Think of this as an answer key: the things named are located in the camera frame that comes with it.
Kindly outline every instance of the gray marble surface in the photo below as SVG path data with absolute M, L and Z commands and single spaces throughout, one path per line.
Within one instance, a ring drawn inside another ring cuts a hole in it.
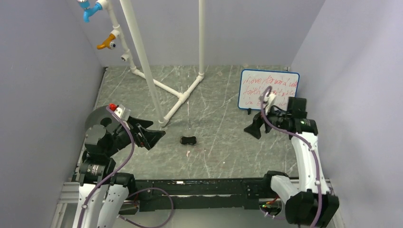
M 160 128 L 145 79 L 133 75 L 129 67 L 109 67 L 97 106 L 123 104 L 132 110 L 131 116 L 153 120 L 155 124 L 150 129 L 166 131 L 150 151 L 136 148 L 122 171 L 133 173 L 136 179 L 248 178 L 262 177 L 269 170 L 297 177 L 297 160 L 288 136 L 271 131 L 257 140 L 243 131 L 257 112 L 247 115 L 237 105 L 243 69 L 207 66 L 204 80 L 170 122 Z M 186 91 L 198 74 L 197 66 L 152 66 L 151 70 L 156 80 L 179 92 Z M 177 98 L 158 87 L 157 93 L 165 115 Z M 181 136 L 196 136 L 197 144 L 181 145 Z M 121 164 L 129 152 L 126 147 L 117 153 L 116 163 Z

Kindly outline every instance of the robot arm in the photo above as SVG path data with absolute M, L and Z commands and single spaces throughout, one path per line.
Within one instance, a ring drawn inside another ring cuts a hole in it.
M 318 209 L 320 209 L 320 217 L 316 226 L 326 226 L 335 214 L 339 201 L 338 197 L 330 195 L 330 190 L 322 173 L 317 148 L 318 132 L 316 122 L 307 119 L 307 112 L 305 111 L 306 99 L 290 97 L 286 111 L 275 107 L 273 105 L 274 100 L 274 94 L 265 95 L 263 99 L 265 114 L 272 126 L 286 130 L 293 135 L 290 136 L 290 140 L 297 157 L 300 187 L 297 189 L 285 173 L 269 171 L 270 188 L 284 202 L 288 223 L 311 225 Z M 253 123 L 246 127 L 244 131 L 259 139 L 262 123 L 263 117 L 260 114 L 256 115 Z M 266 124 L 265 132 L 269 132 L 270 129 L 271 127 Z M 302 136 L 311 145 L 312 149 L 299 136 Z M 317 180 L 317 170 L 319 171 L 319 180 Z M 318 206 L 319 199 L 322 201 L 321 208 Z
M 153 122 L 131 117 L 130 110 L 123 105 L 110 104 L 109 108 L 128 127 L 139 147 L 151 149 L 165 135 L 165 131 L 147 129 Z M 130 193 L 136 192 L 133 174 L 115 173 L 92 196 L 90 192 L 97 183 L 113 173 L 116 163 L 111 156 L 129 145 L 131 140 L 120 122 L 106 110 L 106 106 L 94 110 L 88 116 L 85 127 L 86 150 L 79 167 L 79 201 L 73 227 L 112 227 L 124 200 Z M 83 209 L 84 216 L 79 224 Z

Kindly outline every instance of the gray wall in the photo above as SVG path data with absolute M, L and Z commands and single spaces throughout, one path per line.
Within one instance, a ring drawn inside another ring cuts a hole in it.
M 403 2 L 326 0 L 292 69 L 346 227 L 402 227 Z
M 50 226 L 102 67 L 65 1 L 0 3 L 0 221 Z
M 83 10 L 67 0 L 94 49 L 112 30 L 108 13 L 84 23 Z M 290 65 L 325 0 L 206 0 L 206 63 Z M 111 0 L 139 64 L 119 0 Z M 197 64 L 197 0 L 132 0 L 151 65 Z M 96 50 L 103 66 L 124 65 L 122 49 Z

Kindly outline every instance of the purple cable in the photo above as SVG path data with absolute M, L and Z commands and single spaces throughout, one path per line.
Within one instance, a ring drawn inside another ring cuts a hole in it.
M 267 87 L 267 88 L 265 89 L 265 91 L 263 92 L 263 96 L 262 96 L 262 98 L 261 98 L 261 101 L 260 101 L 260 113 L 261 113 L 261 115 L 262 115 L 264 121 L 265 121 L 271 128 L 273 128 L 274 130 L 277 130 L 277 131 L 279 131 L 279 132 L 283 132 L 283 133 L 285 133 L 285 134 L 289 134 L 289 135 L 291 135 L 291 136 L 293 136 L 293 137 L 297 137 L 297 138 L 299 138 L 301 141 L 303 141 L 306 145 L 308 145 L 309 151 L 312 152 L 312 156 L 314 157 L 314 160 L 315 160 L 315 166 L 316 166 L 316 180 L 319 181 L 319 184 L 317 185 L 317 194 L 318 194 L 317 211 L 316 211 L 316 215 L 315 215 L 315 217 L 314 217 L 314 220 L 312 221 L 311 226 L 310 226 L 311 228 L 313 228 L 313 227 L 315 227 L 317 221 L 319 220 L 320 213 L 321 213 L 321 211 L 322 211 L 322 188 L 320 187 L 319 161 L 318 161 L 318 159 L 317 159 L 317 156 L 316 156 L 315 151 L 312 150 L 312 146 L 311 146 L 311 144 L 308 142 L 308 140 L 304 139 L 302 136 L 300 136 L 300 135 L 298 135 L 298 134 L 295 134 L 295 133 L 292 133 L 292 132 L 289 132 L 289 131 L 287 131 L 287 130 L 280 129 L 280 128 L 274 126 L 274 125 L 273 125 L 272 123 L 270 123 L 270 121 L 267 119 L 266 113 L 265 113 L 265 109 L 264 109 L 264 107 L 263 107 L 263 103 L 264 103 L 264 100 L 263 100 L 263 99 L 264 99 L 264 95 L 265 95 L 265 94 L 271 92 L 271 89 L 272 89 L 271 86 L 269 86 L 269 87 Z
M 95 191 L 103 184 L 105 183 L 105 181 L 107 181 L 109 178 L 111 178 L 113 175 L 115 175 L 119 170 L 121 170 L 123 168 L 123 166 L 125 166 L 130 158 L 132 157 L 133 153 L 134 153 L 134 139 L 132 134 L 130 133 L 130 129 L 126 126 L 126 124 L 123 122 L 122 119 L 120 119 L 110 108 L 109 106 L 106 107 L 106 109 L 108 110 L 108 112 L 111 113 L 111 115 L 116 118 L 119 123 L 123 126 L 123 128 L 126 130 L 127 134 L 129 135 L 130 138 L 130 142 L 132 143 L 132 149 L 130 151 L 129 156 L 126 158 L 126 160 L 116 169 L 114 170 L 111 174 L 107 175 L 105 178 L 103 178 L 98 184 L 96 184 L 96 186 L 94 187 L 94 189 L 91 190 L 91 192 L 89 193 L 89 195 L 87 196 L 86 200 L 84 201 L 83 205 L 88 206 L 88 202 L 91 199 L 91 197 L 93 196 L 93 194 L 95 193 Z M 84 218 L 84 211 L 85 208 L 81 209 L 81 213 L 80 213 L 80 217 L 78 218 L 78 226 L 77 228 L 81 228 L 82 224 L 83 224 L 83 218 Z
M 169 213 L 169 216 L 168 216 L 168 218 L 165 220 L 165 222 L 163 222 L 161 225 L 158 225 L 158 226 L 156 226 L 156 227 L 145 227 L 145 226 L 142 226 L 142 225 L 140 225 L 140 224 L 137 224 L 137 223 L 135 223 L 135 222 L 133 222 L 133 221 L 131 221 L 131 220 L 129 220 L 129 219 L 127 219 L 127 218 L 121 216 L 121 215 L 119 215 L 119 218 L 121 218 L 121 219 L 123 219 L 124 221 L 126 221 L 126 222 L 128 222 L 128 223 L 131 223 L 131 224 L 133 224 L 133 225 L 135 225 L 135 226 L 137 226 L 137 227 L 140 227 L 140 228 L 160 228 L 160 227 L 165 226 L 165 225 L 168 223 L 168 221 L 169 221 L 169 220 L 172 218 L 172 216 L 173 216 L 173 201 L 172 201 L 171 196 L 170 196 L 166 191 L 164 191 L 163 189 L 160 189 L 160 188 L 147 188 L 147 189 L 139 190 L 139 191 L 137 191 L 137 192 L 135 192 L 135 193 L 133 193 L 133 194 L 130 194 L 130 195 L 128 196 L 128 198 L 130 198 L 130 197 L 132 197 L 132 196 L 134 196 L 134 195 L 136 195 L 136 194 L 138 194 L 138 193 L 140 193 L 140 192 L 147 191 L 147 190 L 152 190 L 152 189 L 162 191 L 162 192 L 169 198 L 169 201 L 171 202 L 171 212 Z

